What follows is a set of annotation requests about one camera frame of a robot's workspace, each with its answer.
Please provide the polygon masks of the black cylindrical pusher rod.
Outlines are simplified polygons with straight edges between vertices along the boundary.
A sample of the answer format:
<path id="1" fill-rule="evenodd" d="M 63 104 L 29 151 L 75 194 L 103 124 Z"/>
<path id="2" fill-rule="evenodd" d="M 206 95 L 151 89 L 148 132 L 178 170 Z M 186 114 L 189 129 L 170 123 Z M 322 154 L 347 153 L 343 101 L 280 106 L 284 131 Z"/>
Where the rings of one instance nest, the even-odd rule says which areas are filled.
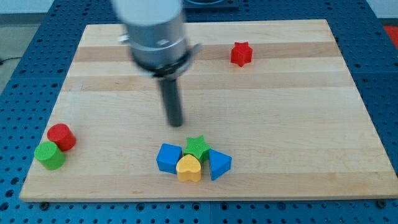
<path id="1" fill-rule="evenodd" d="M 162 78 L 158 79 L 158 84 L 169 125 L 171 127 L 181 126 L 183 124 L 183 112 L 177 80 Z"/>

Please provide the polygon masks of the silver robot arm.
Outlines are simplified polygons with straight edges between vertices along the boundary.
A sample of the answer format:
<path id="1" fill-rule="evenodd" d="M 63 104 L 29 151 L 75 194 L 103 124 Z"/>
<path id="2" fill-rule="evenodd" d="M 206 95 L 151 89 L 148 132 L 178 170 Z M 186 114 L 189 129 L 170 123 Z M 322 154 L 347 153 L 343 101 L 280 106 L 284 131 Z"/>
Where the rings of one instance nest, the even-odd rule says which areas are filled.
<path id="1" fill-rule="evenodd" d="M 123 23 L 131 57 L 148 77 L 156 78 L 169 125 L 183 124 L 177 79 L 192 64 L 200 45 L 188 46 L 183 2 L 112 0 Z"/>

